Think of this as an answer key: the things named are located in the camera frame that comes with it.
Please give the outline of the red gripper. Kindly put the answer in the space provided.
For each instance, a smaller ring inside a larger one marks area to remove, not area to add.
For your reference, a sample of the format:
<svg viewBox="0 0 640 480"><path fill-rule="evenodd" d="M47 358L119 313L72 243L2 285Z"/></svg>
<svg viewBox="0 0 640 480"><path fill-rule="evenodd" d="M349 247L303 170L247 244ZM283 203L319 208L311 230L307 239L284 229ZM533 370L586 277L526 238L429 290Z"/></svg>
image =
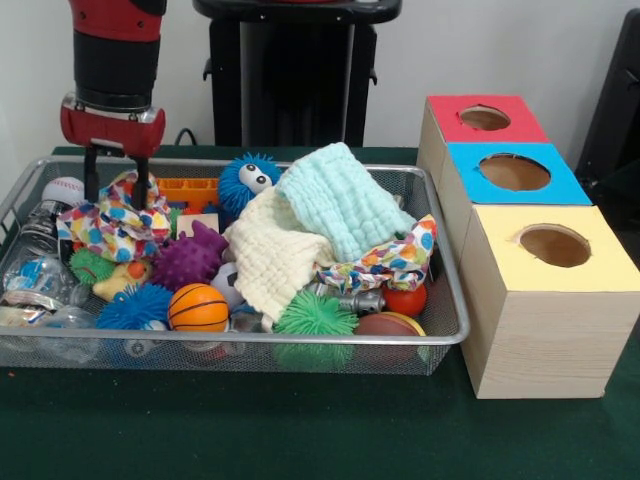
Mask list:
<svg viewBox="0 0 640 480"><path fill-rule="evenodd" d="M100 148L117 150L133 158L137 178L132 190L135 209L147 208L149 158L158 150L166 127L166 114L150 107L141 112L109 112L87 106L69 92L62 100L60 124L71 144L87 147L84 155L84 195L90 203L99 199L97 157Z"/></svg>

